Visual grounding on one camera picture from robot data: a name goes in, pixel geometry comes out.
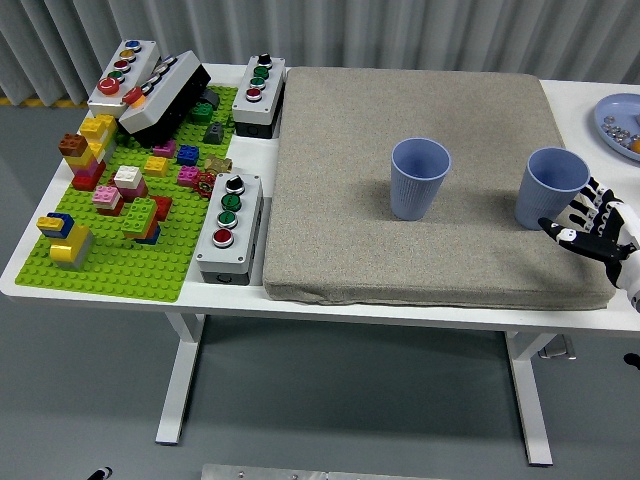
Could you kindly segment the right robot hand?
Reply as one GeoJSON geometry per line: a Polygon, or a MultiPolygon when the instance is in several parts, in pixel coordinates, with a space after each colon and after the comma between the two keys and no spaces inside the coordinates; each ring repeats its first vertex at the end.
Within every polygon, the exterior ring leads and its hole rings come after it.
{"type": "Polygon", "coordinates": [[[543,231],[566,250],[604,264],[612,285],[639,302],[639,215],[604,184],[590,179],[569,204],[569,224],[540,218],[543,231]]]}

